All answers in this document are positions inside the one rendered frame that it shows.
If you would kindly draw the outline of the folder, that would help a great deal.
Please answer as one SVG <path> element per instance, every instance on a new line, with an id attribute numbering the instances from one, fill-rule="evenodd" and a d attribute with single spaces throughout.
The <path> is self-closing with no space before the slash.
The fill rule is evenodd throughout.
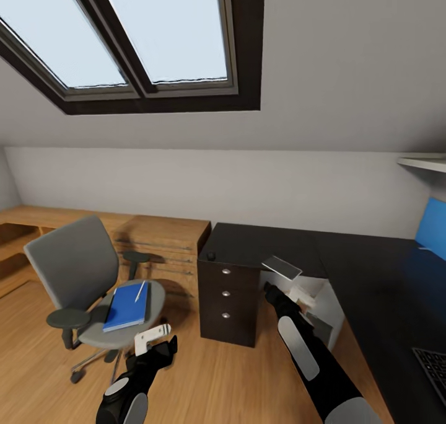
<path id="1" fill-rule="evenodd" d="M 148 283 L 115 288 L 102 332 L 144 323 Z"/>

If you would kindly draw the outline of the notebook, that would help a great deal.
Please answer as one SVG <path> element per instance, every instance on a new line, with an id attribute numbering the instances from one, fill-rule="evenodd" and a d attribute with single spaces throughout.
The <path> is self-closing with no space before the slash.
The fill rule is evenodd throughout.
<path id="1" fill-rule="evenodd" d="M 269 258 L 263 265 L 291 281 L 294 281 L 302 273 L 301 269 L 298 269 L 275 256 Z"/>

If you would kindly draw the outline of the keyboard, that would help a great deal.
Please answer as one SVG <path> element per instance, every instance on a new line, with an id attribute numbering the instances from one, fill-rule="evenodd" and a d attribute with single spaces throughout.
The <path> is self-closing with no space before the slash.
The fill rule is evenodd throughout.
<path id="1" fill-rule="evenodd" d="M 446 405 L 446 354 L 412 347 L 415 357 Z"/>

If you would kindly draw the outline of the swivel chair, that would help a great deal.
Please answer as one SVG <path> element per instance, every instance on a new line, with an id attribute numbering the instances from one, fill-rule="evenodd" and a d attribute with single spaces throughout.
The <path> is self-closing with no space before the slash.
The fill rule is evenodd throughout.
<path id="1" fill-rule="evenodd" d="M 42 234 L 28 242 L 24 251 L 38 274 L 38 281 L 57 308 L 48 315 L 46 323 L 63 330 L 61 338 L 65 348 L 75 350 L 81 344 L 101 348 L 70 370 L 70 380 L 75 384 L 82 376 L 77 369 L 109 352 L 105 363 L 111 363 L 117 356 L 110 387 L 115 383 L 121 355 L 126 359 L 131 356 L 130 347 L 135 347 L 136 334 L 144 330 L 149 332 L 157 321 L 161 326 L 167 321 L 160 314 L 166 300 L 163 285 L 154 280 L 134 278 L 138 263 L 151 258 L 141 252 L 125 253 L 123 259 L 132 262 L 129 279 L 117 287 L 148 283 L 144 323 L 104 333 L 102 329 L 115 289 L 107 292 L 117 282 L 119 258 L 99 217 L 88 216 Z M 74 342 L 73 329 L 77 335 Z"/>

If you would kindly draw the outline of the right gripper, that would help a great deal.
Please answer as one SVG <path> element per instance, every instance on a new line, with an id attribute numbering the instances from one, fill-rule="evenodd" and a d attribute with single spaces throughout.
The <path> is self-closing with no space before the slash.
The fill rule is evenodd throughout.
<path id="1" fill-rule="evenodd" d="M 266 282 L 263 290 L 265 291 L 265 299 L 272 304 L 276 312 L 278 312 L 279 307 L 284 304 L 295 305 L 302 311 L 302 308 L 300 308 L 290 297 L 283 294 L 277 286 L 270 285 L 269 282 Z"/>

